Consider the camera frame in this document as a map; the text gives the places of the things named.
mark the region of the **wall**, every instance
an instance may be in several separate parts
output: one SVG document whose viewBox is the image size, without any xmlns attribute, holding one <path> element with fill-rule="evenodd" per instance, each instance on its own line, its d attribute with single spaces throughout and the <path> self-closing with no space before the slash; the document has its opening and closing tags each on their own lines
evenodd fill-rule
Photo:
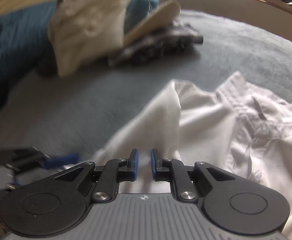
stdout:
<svg viewBox="0 0 292 240">
<path fill-rule="evenodd" d="M 292 41 L 292 14 L 259 0 L 177 0 L 182 9 L 203 11 L 265 29 Z"/>
</svg>

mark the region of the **ribbed gray surface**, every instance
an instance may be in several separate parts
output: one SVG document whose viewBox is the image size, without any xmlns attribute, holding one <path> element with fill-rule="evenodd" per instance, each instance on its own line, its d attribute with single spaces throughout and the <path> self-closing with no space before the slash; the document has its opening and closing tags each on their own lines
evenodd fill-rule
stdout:
<svg viewBox="0 0 292 240">
<path fill-rule="evenodd" d="M 25 240 L 8 234 L 4 240 Z M 210 223 L 197 206 L 176 201 L 171 194 L 119 194 L 96 204 L 77 227 L 46 240 L 287 240 L 280 233 L 263 237 L 237 236 Z"/>
</svg>

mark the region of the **circular cap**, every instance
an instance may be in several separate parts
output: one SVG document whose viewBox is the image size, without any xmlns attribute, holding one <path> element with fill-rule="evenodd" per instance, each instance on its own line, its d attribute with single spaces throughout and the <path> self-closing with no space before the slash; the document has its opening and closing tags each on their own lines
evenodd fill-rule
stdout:
<svg viewBox="0 0 292 240">
<path fill-rule="evenodd" d="M 240 193 L 230 199 L 230 205 L 238 212 L 254 215 L 265 210 L 267 201 L 257 194 Z"/>
<path fill-rule="evenodd" d="M 194 199 L 196 197 L 196 194 L 194 192 L 191 192 L 191 191 L 185 191 L 185 192 L 180 194 L 180 197 L 182 199 L 190 200 L 190 199 Z"/>
<path fill-rule="evenodd" d="M 109 198 L 109 195 L 106 192 L 96 192 L 94 194 L 94 199 L 96 200 L 106 200 Z"/>
<path fill-rule="evenodd" d="M 22 202 L 23 209 L 34 215 L 43 215 L 52 212 L 59 205 L 58 197 L 47 194 L 38 193 L 24 198 Z"/>
</svg>

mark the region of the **pile of clothes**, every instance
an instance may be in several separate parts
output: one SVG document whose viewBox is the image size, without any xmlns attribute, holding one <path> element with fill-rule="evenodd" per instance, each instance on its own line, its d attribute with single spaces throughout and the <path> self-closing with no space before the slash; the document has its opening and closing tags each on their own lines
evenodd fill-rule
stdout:
<svg viewBox="0 0 292 240">
<path fill-rule="evenodd" d="M 53 0 L 0 16 L 0 109 L 32 68 L 65 77 L 100 58 L 141 64 L 202 44 L 179 13 L 175 0 Z"/>
</svg>

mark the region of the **bed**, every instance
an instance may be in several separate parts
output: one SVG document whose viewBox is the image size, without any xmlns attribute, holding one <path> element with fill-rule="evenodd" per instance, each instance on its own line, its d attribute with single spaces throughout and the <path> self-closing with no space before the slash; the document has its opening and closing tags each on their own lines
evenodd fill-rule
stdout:
<svg viewBox="0 0 292 240">
<path fill-rule="evenodd" d="M 0 148 L 35 146 L 50 155 L 78 153 L 88 159 L 171 79 L 213 91 L 239 70 L 248 81 L 292 102 L 292 42 L 201 12 L 182 11 L 180 18 L 203 33 L 203 46 L 147 65 L 98 63 L 64 79 L 30 72 L 0 112 Z M 21 182 L 48 174 L 36 170 Z"/>
</svg>

